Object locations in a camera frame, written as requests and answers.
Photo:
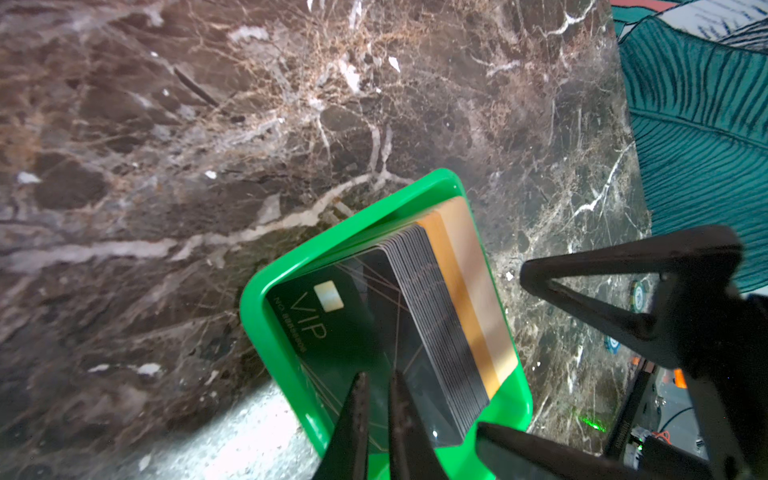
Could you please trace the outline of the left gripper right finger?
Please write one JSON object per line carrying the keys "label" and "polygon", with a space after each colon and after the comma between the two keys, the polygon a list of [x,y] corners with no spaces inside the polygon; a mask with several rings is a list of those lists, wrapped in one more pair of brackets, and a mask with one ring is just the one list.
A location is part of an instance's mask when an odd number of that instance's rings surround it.
{"label": "left gripper right finger", "polygon": [[442,479],[442,468],[418,414],[403,374],[395,370],[389,385],[390,478]]}

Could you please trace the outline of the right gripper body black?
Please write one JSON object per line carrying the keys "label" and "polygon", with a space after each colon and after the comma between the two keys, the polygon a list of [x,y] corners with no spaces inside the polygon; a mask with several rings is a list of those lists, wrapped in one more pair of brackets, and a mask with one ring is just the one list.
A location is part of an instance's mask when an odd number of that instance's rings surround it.
{"label": "right gripper body black", "polygon": [[767,476],[767,299],[659,285],[660,365],[687,382],[717,479]]}

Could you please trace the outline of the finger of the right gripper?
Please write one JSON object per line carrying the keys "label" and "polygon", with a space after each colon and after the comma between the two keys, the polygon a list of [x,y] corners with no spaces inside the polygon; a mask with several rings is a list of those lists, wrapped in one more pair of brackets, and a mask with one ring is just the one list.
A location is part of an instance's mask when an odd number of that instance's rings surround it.
{"label": "finger of the right gripper", "polygon": [[475,451],[497,479],[653,479],[616,461],[526,432],[481,422]]}
{"label": "finger of the right gripper", "polygon": [[[731,277],[743,245],[724,225],[652,236],[597,250],[526,261],[529,294],[667,368],[689,369],[725,340]],[[620,277],[624,299],[590,296],[567,285],[577,277]]]}

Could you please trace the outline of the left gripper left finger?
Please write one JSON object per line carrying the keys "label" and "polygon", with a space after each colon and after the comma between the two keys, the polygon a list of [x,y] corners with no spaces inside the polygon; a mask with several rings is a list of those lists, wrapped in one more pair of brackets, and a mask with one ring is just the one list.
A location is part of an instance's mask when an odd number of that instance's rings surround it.
{"label": "left gripper left finger", "polygon": [[368,475],[370,379],[358,372],[313,480],[365,480]]}

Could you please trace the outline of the dark green VIP card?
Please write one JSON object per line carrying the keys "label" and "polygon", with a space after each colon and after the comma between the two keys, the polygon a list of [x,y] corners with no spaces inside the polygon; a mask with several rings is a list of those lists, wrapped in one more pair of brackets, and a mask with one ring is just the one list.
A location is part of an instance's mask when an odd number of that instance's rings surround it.
{"label": "dark green VIP card", "polygon": [[353,377],[369,375],[370,450],[387,452],[390,378],[421,341],[386,254],[370,248],[319,267],[267,299],[332,419]]}

